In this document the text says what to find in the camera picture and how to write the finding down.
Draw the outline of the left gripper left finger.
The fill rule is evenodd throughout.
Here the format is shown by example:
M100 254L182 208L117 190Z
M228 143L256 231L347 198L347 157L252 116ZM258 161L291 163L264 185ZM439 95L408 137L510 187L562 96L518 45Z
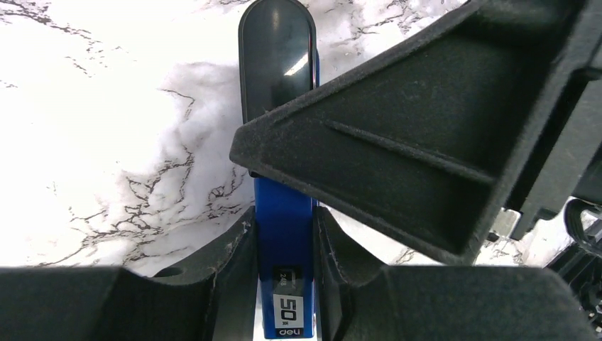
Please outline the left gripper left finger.
M254 211L152 277L122 267L3 268L2 340L252 340Z

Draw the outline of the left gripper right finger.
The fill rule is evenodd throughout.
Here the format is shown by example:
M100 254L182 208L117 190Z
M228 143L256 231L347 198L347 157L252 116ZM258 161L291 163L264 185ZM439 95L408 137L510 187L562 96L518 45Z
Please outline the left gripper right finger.
M594 340L568 285L547 269L389 266L314 213L320 340Z

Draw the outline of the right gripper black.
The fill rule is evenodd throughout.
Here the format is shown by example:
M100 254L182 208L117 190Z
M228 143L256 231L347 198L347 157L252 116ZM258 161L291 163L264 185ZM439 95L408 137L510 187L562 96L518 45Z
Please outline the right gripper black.
M559 214L601 143L600 1L584 2L559 64L567 79L508 206L520 213L514 240Z

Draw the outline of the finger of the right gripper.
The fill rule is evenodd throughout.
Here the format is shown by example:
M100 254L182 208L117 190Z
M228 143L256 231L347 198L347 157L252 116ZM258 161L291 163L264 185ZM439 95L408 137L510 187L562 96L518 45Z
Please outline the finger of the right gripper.
M589 61L587 1L469 1L235 134L234 163L448 265L518 209Z

